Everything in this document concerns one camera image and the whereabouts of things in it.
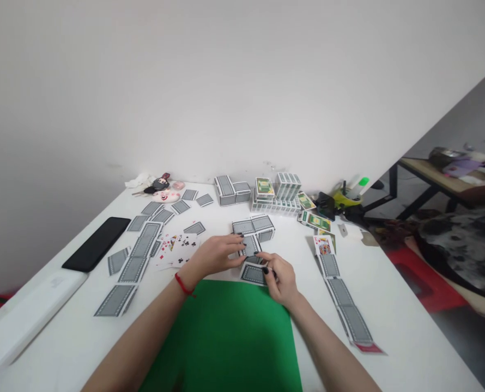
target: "green paper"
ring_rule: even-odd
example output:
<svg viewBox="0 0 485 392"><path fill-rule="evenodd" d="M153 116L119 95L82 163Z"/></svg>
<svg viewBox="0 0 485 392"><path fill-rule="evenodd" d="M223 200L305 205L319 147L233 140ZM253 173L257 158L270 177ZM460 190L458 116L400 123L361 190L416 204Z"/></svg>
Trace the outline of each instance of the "green paper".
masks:
<svg viewBox="0 0 485 392"><path fill-rule="evenodd" d="M302 391L290 316L267 287L203 280L194 294L141 392Z"/></svg>

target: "pink toy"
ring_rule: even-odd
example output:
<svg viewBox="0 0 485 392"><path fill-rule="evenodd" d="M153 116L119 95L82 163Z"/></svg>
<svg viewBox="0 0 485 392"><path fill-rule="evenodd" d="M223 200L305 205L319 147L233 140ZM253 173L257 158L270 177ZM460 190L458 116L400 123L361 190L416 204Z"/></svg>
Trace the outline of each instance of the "pink toy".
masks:
<svg viewBox="0 0 485 392"><path fill-rule="evenodd" d="M183 189L183 188L184 188L184 182L182 182L182 181L176 181L176 182L174 182L174 183L172 184L172 188L174 188L174 189L176 189L176 190L180 191L181 189Z"/></svg>
<svg viewBox="0 0 485 392"><path fill-rule="evenodd" d="M173 203L181 198L181 194L165 189L164 191L155 192L152 198L158 203Z"/></svg>

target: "red string bracelet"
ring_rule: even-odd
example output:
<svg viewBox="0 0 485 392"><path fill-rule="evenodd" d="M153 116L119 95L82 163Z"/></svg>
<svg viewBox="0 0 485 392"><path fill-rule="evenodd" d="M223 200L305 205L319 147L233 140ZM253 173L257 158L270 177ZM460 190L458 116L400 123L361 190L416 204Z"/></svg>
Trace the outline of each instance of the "red string bracelet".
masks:
<svg viewBox="0 0 485 392"><path fill-rule="evenodd" d="M175 273L175 278L177 280L177 283L179 283L179 286L181 286L181 289L183 289L184 291L184 294L188 295L188 296L192 296L193 298L197 298L197 296L193 295L193 290L192 291L188 291L186 289L186 287L184 286L184 283L183 281L181 280L180 276L177 275L177 272Z"/></svg>

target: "pen holder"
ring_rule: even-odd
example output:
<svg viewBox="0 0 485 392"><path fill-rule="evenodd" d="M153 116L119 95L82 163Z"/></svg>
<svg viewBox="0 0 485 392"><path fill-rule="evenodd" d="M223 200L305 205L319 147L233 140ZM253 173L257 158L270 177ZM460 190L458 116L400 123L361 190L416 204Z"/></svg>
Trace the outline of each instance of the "pen holder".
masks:
<svg viewBox="0 0 485 392"><path fill-rule="evenodd" d="M337 192L335 192L333 198L335 200L335 207L340 207L341 204L344 204L344 207L351 207L362 203L362 195L359 196L358 200L348 199L342 194L342 188L339 188Z"/></svg>

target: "black phone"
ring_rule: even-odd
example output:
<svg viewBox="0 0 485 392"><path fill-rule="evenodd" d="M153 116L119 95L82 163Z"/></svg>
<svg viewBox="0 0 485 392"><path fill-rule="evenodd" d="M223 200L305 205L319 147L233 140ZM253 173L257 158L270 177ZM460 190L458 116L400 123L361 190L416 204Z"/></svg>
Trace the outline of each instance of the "black phone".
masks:
<svg viewBox="0 0 485 392"><path fill-rule="evenodd" d="M63 264L67 270L90 272L130 224L131 219L108 218Z"/></svg>

